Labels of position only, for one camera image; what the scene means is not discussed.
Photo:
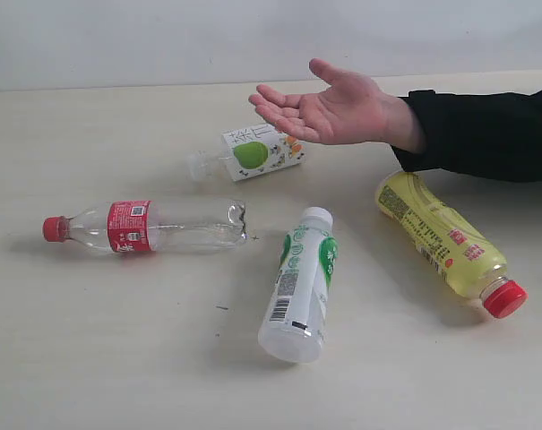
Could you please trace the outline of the person's open bare hand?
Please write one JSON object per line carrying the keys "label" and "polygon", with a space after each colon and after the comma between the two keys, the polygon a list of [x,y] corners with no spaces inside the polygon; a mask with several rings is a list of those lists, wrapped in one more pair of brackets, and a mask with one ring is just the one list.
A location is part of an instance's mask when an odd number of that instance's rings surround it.
{"label": "person's open bare hand", "polygon": [[306,142],[383,142],[410,153],[424,151],[421,125],[403,99],[382,91],[363,74],[318,58],[310,61],[309,69],[328,84],[326,90],[283,94],[260,84],[249,97],[255,112],[278,131]]}

